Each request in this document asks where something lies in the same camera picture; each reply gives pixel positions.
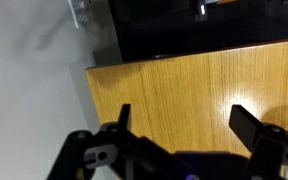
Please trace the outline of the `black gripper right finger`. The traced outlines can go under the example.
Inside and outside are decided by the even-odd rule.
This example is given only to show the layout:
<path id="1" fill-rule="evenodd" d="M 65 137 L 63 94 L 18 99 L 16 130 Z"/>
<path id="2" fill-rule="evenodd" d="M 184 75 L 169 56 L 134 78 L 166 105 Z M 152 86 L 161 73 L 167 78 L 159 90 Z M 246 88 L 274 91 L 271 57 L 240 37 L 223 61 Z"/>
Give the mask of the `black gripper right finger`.
<path id="1" fill-rule="evenodd" d="M 254 151 L 257 138 L 264 129 L 264 125 L 242 105 L 232 106 L 229 127 L 249 152 Z"/>

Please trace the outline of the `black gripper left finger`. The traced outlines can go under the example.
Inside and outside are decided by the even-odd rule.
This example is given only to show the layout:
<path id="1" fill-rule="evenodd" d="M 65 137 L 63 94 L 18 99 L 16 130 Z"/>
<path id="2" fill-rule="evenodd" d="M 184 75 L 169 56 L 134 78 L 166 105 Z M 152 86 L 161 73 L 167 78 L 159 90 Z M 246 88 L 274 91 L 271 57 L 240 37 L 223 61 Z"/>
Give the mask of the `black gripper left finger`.
<path id="1" fill-rule="evenodd" d="M 121 128 L 129 130 L 131 127 L 131 105 L 123 104 L 120 110 L 118 124 Z"/>

